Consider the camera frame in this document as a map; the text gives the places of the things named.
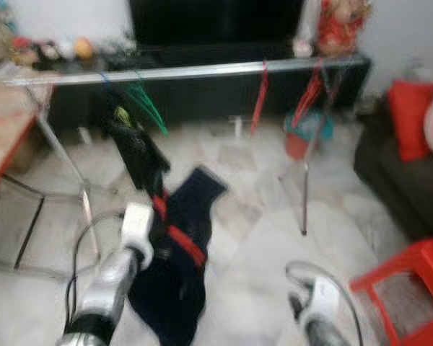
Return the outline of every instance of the sofa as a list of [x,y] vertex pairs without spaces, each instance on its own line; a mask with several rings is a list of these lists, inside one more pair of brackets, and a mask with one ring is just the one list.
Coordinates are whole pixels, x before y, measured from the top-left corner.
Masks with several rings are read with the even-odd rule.
[[433,237],[433,156],[401,162],[387,97],[367,118],[354,170],[410,240]]

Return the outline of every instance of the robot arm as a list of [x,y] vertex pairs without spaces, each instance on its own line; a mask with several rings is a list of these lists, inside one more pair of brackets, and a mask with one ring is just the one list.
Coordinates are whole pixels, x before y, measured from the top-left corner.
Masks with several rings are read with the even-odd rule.
[[309,292],[306,304],[303,305],[293,293],[289,295],[289,303],[310,346],[349,346],[332,323],[338,310],[340,291],[324,277],[305,281],[304,286]]
[[101,264],[98,275],[78,303],[59,346],[108,346],[120,321],[123,302],[139,270],[152,261],[149,232],[154,213],[145,205],[128,205],[121,246]]

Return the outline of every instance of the bucket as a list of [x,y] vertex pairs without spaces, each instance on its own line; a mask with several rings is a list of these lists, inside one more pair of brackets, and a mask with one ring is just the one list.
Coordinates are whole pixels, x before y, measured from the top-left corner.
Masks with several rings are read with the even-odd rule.
[[[284,130],[286,131],[286,152],[294,160],[305,158],[308,144],[322,117],[321,111],[308,110],[295,128],[291,127],[294,113],[286,116]],[[333,123],[327,118],[320,132],[320,140],[328,141],[333,136]]]
[[308,143],[309,141],[294,133],[287,133],[286,152],[293,160],[303,160],[308,149]]

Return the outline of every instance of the clothes drying rack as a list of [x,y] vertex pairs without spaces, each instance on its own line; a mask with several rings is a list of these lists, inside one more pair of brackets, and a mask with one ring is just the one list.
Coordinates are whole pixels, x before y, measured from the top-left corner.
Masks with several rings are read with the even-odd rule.
[[319,120],[318,126],[308,143],[308,147],[303,158],[303,191],[302,191],[302,224],[300,225],[300,231],[303,236],[307,235],[307,219],[308,219],[308,185],[310,176],[310,160],[312,154],[318,144],[321,130],[324,127],[327,117],[332,112],[333,103],[335,102],[338,91],[340,90],[341,83],[346,75],[347,67],[340,69],[334,77],[332,84],[329,82],[327,71],[322,66],[321,74],[323,75],[324,89],[326,94],[326,100],[323,105],[323,114]]
[[[86,73],[86,74],[67,74],[62,76],[40,76],[32,78],[16,78],[16,79],[5,79],[3,83],[8,87],[24,87],[31,99],[38,106],[38,118],[37,122],[43,135],[47,138],[49,144],[53,150],[57,153],[59,158],[65,163],[74,173],[75,177],[79,180],[80,198],[82,199],[82,205],[84,215],[87,222],[92,221],[92,208],[89,200],[89,186],[91,185],[89,180],[86,179],[80,172],[77,165],[71,159],[64,146],[61,144],[52,127],[48,122],[48,113],[50,105],[43,105],[38,101],[38,98],[34,95],[31,87],[51,85],[51,86],[68,86],[77,84],[102,84],[105,83],[106,79],[109,82],[124,82],[124,81],[138,81],[138,80],[165,80],[165,79],[191,79],[209,76],[231,76],[231,75],[246,75],[246,74],[262,74],[265,69],[269,72],[282,72],[291,71],[292,69],[310,69],[314,68],[322,61],[323,68],[337,68],[343,69],[350,66],[355,66],[364,61],[363,57],[359,55],[349,56],[346,58],[308,58],[308,59],[285,59],[277,61],[266,61],[266,62],[247,62],[247,63],[225,63],[218,65],[207,65],[207,66],[186,66],[186,67],[172,67],[172,68],[152,68],[145,70],[128,70],[128,71],[116,71],[116,72],[105,72],[100,71],[99,73]],[[303,222],[302,222],[302,233],[306,234],[306,220],[307,220],[307,187],[308,187],[308,175],[310,170],[310,157],[314,150],[315,144],[318,141],[320,129],[325,122],[326,115],[330,112],[333,101],[335,99],[336,92],[328,93],[328,99],[325,103],[325,112],[323,119],[320,121],[320,125],[316,130],[313,139],[305,156],[305,182],[303,190]],[[92,231],[92,243],[97,256],[100,256],[99,241],[96,233]]]

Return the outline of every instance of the television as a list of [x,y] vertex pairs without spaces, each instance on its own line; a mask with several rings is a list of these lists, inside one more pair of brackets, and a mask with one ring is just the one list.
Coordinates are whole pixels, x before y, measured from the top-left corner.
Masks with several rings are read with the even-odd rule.
[[129,0],[140,48],[293,38],[303,0]]

